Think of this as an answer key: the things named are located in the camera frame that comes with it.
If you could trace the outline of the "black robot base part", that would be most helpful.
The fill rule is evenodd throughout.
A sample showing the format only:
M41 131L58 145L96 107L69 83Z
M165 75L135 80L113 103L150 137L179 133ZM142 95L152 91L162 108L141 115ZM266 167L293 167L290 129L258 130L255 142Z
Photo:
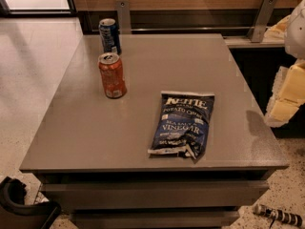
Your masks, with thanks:
M54 201L25 204L26 185L5 177L0 183L0 229L49 229L61 213Z

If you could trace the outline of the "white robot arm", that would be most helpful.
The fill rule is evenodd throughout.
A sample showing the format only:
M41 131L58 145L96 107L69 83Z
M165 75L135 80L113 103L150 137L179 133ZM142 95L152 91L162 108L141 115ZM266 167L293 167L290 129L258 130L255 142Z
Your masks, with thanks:
M285 53L296 62L280 66L274 77L272 96L266 107L265 123L272 128L287 124L305 103L305 0L268 32L281 33Z

